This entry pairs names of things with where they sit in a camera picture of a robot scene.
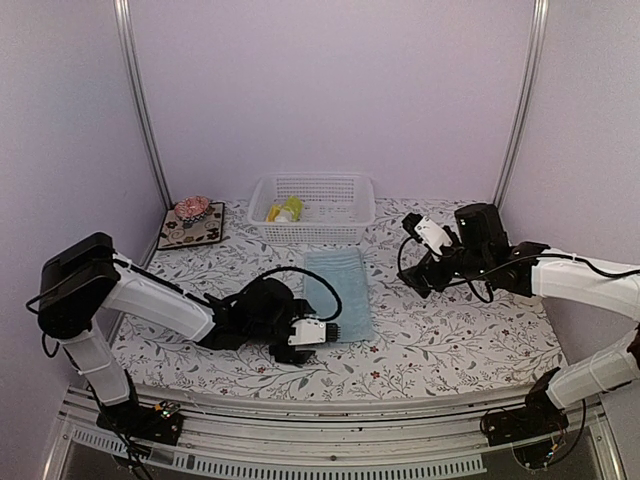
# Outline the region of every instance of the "leaf pattern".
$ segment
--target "leaf pattern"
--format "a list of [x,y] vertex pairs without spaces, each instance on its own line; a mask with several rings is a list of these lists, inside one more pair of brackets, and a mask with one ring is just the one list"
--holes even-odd
[[[302,367],[275,363],[265,345],[209,351],[173,331],[125,316],[113,345],[138,383],[214,395],[287,400],[356,400],[431,397],[528,384],[564,359],[541,304],[516,303],[496,292],[486,305],[466,286],[426,300],[396,278],[396,255],[406,237],[407,212],[453,225],[461,202],[379,199],[377,218],[359,245],[368,275],[376,337],[314,347]],[[322,245],[264,243],[246,222],[247,202],[227,204],[222,243],[156,252],[149,270],[202,295],[236,293],[257,274],[303,265],[306,251]],[[404,265],[424,254],[406,249]],[[302,278],[279,274],[297,294]]]

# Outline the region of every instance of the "white plastic basket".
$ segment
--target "white plastic basket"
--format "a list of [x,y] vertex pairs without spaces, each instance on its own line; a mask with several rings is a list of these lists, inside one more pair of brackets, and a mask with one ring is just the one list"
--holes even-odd
[[[300,220],[265,221],[274,204],[295,195]],[[267,243],[359,243],[375,220],[371,180],[364,175],[282,174],[262,177],[249,204],[249,223]]]

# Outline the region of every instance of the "light blue cloth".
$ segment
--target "light blue cloth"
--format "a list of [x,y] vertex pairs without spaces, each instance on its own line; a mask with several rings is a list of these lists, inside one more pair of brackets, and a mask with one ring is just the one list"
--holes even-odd
[[[327,280],[342,299],[342,313],[334,320],[340,326],[338,342],[372,340],[369,287],[360,250],[308,252],[305,254],[305,268]],[[336,302],[331,292],[308,276],[304,277],[304,298],[321,318],[335,312]]]

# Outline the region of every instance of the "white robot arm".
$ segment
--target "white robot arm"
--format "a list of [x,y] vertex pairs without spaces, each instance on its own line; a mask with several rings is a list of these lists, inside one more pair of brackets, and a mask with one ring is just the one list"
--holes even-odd
[[[564,298],[620,313],[638,322],[640,318],[640,276],[607,278],[586,263],[567,259],[575,257],[560,250],[548,249],[532,268],[532,291],[541,297]],[[586,259],[598,269],[620,274],[636,270],[633,265]],[[613,345],[591,357],[560,369],[549,382],[547,395],[563,409],[600,392],[615,390],[640,379],[640,331],[633,330]]]
[[[306,300],[266,278],[279,271],[301,272],[323,283],[336,299],[336,312],[315,318]],[[37,311],[31,307],[36,302]],[[44,265],[41,293],[27,308],[38,315],[43,335],[63,346],[91,385],[101,407],[99,426],[125,437],[175,444],[182,422],[179,405],[139,405],[131,379],[96,325],[100,308],[136,315],[213,350],[237,350],[249,339],[261,340],[270,344],[276,361],[303,364],[313,351],[296,347],[338,340],[339,328],[330,321],[340,315],[342,302],[324,279],[297,267],[265,272],[224,299],[200,298],[137,267],[113,249],[109,236],[96,233]]]
[[[418,265],[402,270],[401,249],[398,276],[422,297],[433,290],[469,284],[484,302],[491,301],[493,290],[504,289],[528,297],[573,300],[636,322],[640,319],[638,266],[578,257],[540,243],[511,246],[493,205],[468,205],[457,210],[455,217],[460,237],[449,227],[441,228],[417,214],[403,220],[411,238],[424,244],[429,253]],[[475,280],[486,282],[489,300],[473,287]],[[531,437],[532,432],[550,433],[558,425],[564,428],[566,407],[636,379],[640,379],[638,329],[581,362],[547,372],[527,395],[522,411],[485,416],[483,431],[491,432],[490,444]],[[516,417],[522,419],[519,425],[514,422]]]

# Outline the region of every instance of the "floral print surface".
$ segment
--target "floral print surface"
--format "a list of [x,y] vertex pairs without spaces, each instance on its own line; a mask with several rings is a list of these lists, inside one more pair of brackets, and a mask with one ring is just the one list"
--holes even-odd
[[[541,304],[516,303],[496,292],[491,304],[467,286],[426,300],[396,278],[396,255],[406,238],[408,212],[454,225],[460,202],[379,199],[377,218],[359,245],[369,282],[375,339],[314,347],[302,367],[275,363],[266,345],[209,351],[176,333],[127,315],[113,351],[138,383],[214,395],[287,400],[384,400],[461,394],[524,385],[564,359]],[[257,274],[281,265],[303,266],[322,245],[264,243],[246,222],[247,202],[227,203],[221,243],[156,252],[149,270],[194,293],[224,297]],[[425,253],[409,244],[403,264]],[[276,276],[298,296],[299,274]]]

